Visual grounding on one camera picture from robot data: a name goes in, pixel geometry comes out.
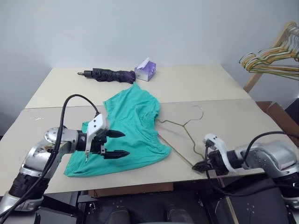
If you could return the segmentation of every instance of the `black cable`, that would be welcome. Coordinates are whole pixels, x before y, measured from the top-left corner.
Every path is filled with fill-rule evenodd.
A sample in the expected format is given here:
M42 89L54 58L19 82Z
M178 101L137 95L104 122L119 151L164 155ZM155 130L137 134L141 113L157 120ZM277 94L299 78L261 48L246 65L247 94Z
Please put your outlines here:
M207 152L208 152L208 149L209 149L209 145L206 145L206 151L205 151L205 165L207 165ZM273 188L278 188L278 187L287 187L287 188L293 188L292 186L289 186L289 185L283 185L283 184L276 184L276 185L272 185L272 186L267 186L267 187L263 187L263 188L260 188L258 190L255 190L253 192L250 192L250 193L247 193L247 194L231 194L231 193L228 193L228 192L225 192L224 190L218 188L217 186L215 186L212 182L212 179L209 175L209 172L206 170L206 176L207 176L207 179L209 180L211 186L218 192L224 194L225 196L231 196L231 197L245 197L245 196L250 196L250 195L254 195L254 194L257 194L257 193L260 193L262 191L265 191L265 190L269 190L269 189L273 189Z
M288 134L288 133L285 133L285 132L280 132L280 131L274 131L274 132L265 132L263 134L260 134L258 136L256 136L248 145L247 149L246 149L246 152L245 152L245 155L243 157L243 162L246 162L246 159L247 159L247 156L249 154L249 151L253 145L253 143L255 143L256 140L258 140L259 138L263 137L263 136L266 136L266 135L270 135L270 134L285 134L285 135L288 135L288 136L292 136L294 138L297 138L299 139L299 135L296 135L296 134Z
M62 111L61 111L60 125L59 125L59 128L58 128L57 138L56 138L56 141L55 141L54 149L53 149L53 151L52 151L52 153L51 153L51 155L50 155L50 157L49 157L49 159L48 159L48 161L47 161L47 163L46 163L46 165L43 169L42 175L34 182L34 184L25 192L25 194L10 209L8 209L5 212L0 214L0 218L3 217L1 219L0 224L3 224L6 221L8 216L11 214L11 212L13 212L16 209L16 207L18 207L20 204L22 204L24 201L27 200L28 196L32 193L35 186L46 176L47 172L52 167L52 164L55 161L55 158L56 158L56 155L59 151L59 147L60 147L60 143L61 143L62 132L63 132L63 127L64 127L64 114L65 114L66 105L69 102L69 100L73 97L81 97L81 98L85 99L86 101L88 101L96 111L95 117L100 114L100 112L98 111L96 106L89 99L87 99L85 96L82 96L82 95L79 95L79 94L73 94L65 100L64 105L62 107Z

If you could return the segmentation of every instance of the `tabletop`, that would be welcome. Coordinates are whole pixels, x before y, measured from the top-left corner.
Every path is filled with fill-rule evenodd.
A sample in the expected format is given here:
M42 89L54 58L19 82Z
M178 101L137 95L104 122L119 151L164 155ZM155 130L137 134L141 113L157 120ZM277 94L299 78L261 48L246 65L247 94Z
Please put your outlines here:
M0 141L0 169L5 170L1 173L0 195L10 188L31 147L42 139L47 129L59 125L61 106L69 95L77 93L88 97L106 114L103 101L131 86L118 82L99 83L77 75L83 70L88 69L53 69ZM207 133L218 135L229 149L234 149L248 144L260 133L280 130L220 65L158 67L149 82L137 80L137 83L160 101L161 120L183 124L189 119L201 118L187 125L199 153L203 153L202 139ZM83 121L93 118L93 108L79 98L72 99L68 106L65 125L70 129L80 130ZM156 122L156 130L175 148L164 160L139 169L77 178L63 174L70 158L67 154L46 193L206 178L205 174L191 169L202 158L193 152L192 142L181 127ZM282 135L266 136L261 142L274 139L285 140L296 149L289 138ZM240 169L238 174L258 172L262 170Z

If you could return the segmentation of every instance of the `white wall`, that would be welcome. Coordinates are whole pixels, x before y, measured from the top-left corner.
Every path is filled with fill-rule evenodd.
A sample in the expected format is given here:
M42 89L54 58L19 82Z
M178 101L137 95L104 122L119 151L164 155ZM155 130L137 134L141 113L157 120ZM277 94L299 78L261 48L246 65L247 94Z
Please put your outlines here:
M0 134L52 67L221 63L243 86L240 57L288 21L298 0L0 0ZM287 106L299 86L264 75L251 95Z

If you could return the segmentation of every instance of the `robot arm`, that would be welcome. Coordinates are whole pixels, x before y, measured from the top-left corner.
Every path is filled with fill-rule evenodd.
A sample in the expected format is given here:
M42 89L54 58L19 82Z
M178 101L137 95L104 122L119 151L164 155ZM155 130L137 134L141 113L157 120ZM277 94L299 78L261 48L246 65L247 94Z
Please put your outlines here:
M208 164L201 161L193 166L196 171L214 169L217 175L235 173L237 168L262 168L276 184L292 186L280 188L285 202L293 209L299 209L299 163L296 154L283 141L267 144L255 143L246 161L247 146L228 151L223 140L214 134L207 134L203 140L214 151L208 154Z
M0 214L11 208L42 175L54 148L57 131L58 128L56 127L46 131L42 141L34 145L28 152L12 187L6 192L0 202ZM109 152L104 148L107 137L118 138L122 136L125 136L122 132L109 130L102 114L99 114L89 122L87 133L63 128L59 151L52 166L43 180L35 187L29 198L15 210L36 211L38 209L42 204L43 194L48 187L48 183L65 154L84 151L86 159L90 153L103 156L104 159L117 159L128 155L129 152L123 150Z

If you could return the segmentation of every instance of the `tissue box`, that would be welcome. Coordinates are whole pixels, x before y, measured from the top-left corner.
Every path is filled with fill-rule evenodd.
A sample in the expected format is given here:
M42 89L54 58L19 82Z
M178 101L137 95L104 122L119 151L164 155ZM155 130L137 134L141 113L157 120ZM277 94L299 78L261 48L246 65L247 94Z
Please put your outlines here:
M139 65L135 67L135 75L136 78L149 81L156 72L156 63L151 61L144 61L142 64L143 66Z

